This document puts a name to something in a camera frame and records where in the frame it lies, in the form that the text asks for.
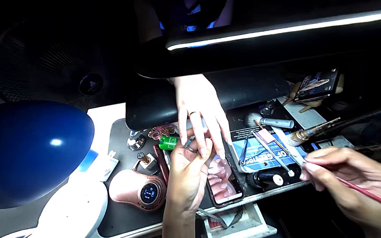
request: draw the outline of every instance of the smartphone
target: smartphone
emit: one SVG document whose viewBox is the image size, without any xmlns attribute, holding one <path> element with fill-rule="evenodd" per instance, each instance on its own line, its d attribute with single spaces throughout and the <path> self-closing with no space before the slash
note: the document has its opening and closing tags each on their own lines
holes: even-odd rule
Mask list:
<svg viewBox="0 0 381 238">
<path fill-rule="evenodd" d="M 321 100 L 335 94 L 339 77 L 340 72 L 338 68 L 323 70 L 305 77 L 296 92 L 294 101 L 309 102 Z"/>
<path fill-rule="evenodd" d="M 241 184 L 236 178 L 229 161 L 225 159 L 216 163 L 215 160 L 219 158 L 216 155 L 209 164 L 208 174 L 212 178 L 207 180 L 209 195 L 216 208 L 221 208 L 243 199 Z"/>
</svg>

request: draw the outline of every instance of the red brush handle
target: red brush handle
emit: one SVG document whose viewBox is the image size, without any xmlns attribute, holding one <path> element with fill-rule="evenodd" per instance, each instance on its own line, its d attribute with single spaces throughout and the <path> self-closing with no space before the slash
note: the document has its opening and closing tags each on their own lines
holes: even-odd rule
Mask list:
<svg viewBox="0 0 381 238">
<path fill-rule="evenodd" d="M 352 188 L 352 189 L 355 189 L 357 190 L 358 192 L 361 192 L 362 194 L 364 194 L 365 196 L 368 196 L 370 198 L 373 198 L 374 200 L 376 200 L 377 202 L 381 203 L 381 197 L 378 197 L 376 195 L 374 195 L 373 193 L 371 192 L 368 192 L 367 190 L 363 189 L 363 188 L 360 188 L 358 187 L 357 185 L 351 183 L 351 182 L 348 182 L 344 179 L 341 179 L 339 177 L 336 177 L 339 181 L 341 181 L 343 184 L 345 184 L 346 186 Z"/>
<path fill-rule="evenodd" d="M 160 168 L 162 176 L 164 178 L 164 181 L 166 181 L 166 185 L 167 185 L 168 184 L 168 175 L 170 173 L 168 170 L 168 167 L 167 167 L 167 162 L 164 159 L 164 156 L 162 155 L 162 151 L 157 144 L 154 145 L 152 147 L 152 149 L 154 150 L 154 154 L 157 157 L 158 167 Z"/>
</svg>

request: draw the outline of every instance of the silver ring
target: silver ring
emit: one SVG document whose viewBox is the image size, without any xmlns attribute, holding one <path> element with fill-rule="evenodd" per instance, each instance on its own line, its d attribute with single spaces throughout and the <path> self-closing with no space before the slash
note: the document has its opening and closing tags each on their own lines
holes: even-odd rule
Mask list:
<svg viewBox="0 0 381 238">
<path fill-rule="evenodd" d="M 196 154 L 196 153 L 197 153 L 197 151 L 196 151 L 196 150 L 194 150 L 194 149 L 190 148 L 189 146 L 185 147 L 185 149 L 188 149 L 190 152 L 192 152 L 192 153 L 194 153 L 194 154 Z"/>
</svg>

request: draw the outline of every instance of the black cable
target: black cable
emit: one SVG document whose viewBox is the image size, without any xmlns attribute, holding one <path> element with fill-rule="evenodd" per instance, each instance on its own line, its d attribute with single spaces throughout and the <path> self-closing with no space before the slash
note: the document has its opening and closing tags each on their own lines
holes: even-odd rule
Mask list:
<svg viewBox="0 0 381 238">
<path fill-rule="evenodd" d="M 341 130 L 343 130 L 344 128 L 346 128 L 350 125 L 360 123 L 363 120 L 367 120 L 367 119 L 370 119 L 370 118 L 373 118 L 376 116 L 380 116 L 380 115 L 381 115 L 381 108 L 378 110 L 363 114 L 361 116 L 357 116 L 357 117 L 354 117 L 352 119 L 348 119 L 348 120 L 343 121 L 343 122 L 338 122 L 338 123 L 334 124 L 330 129 L 328 129 L 322 133 L 319 133 L 317 135 L 312 136 L 310 138 L 310 141 L 327 140 L 329 138 L 335 137 Z"/>
</svg>

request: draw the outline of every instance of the wooden stand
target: wooden stand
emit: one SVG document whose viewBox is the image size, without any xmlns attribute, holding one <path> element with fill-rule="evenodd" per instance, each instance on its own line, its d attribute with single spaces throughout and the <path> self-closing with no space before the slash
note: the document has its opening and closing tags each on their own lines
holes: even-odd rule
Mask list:
<svg viewBox="0 0 381 238">
<path fill-rule="evenodd" d="M 343 91 L 343 82 L 344 82 L 344 76 L 343 74 L 340 75 L 339 81 L 337 82 L 337 87 L 336 87 L 336 92 L 335 93 L 340 93 Z M 292 101 L 295 98 L 296 93 L 298 92 L 299 86 L 301 85 L 302 82 L 298 82 L 293 86 L 292 92 L 289 95 L 289 98 L 283 103 L 283 106 L 288 104 L 290 101 Z M 302 102 L 303 104 L 306 105 L 303 109 L 299 110 L 299 113 L 303 113 L 304 111 L 307 111 L 310 108 L 316 108 L 321 105 L 321 100 L 317 101 L 310 101 L 310 102 Z"/>
</svg>

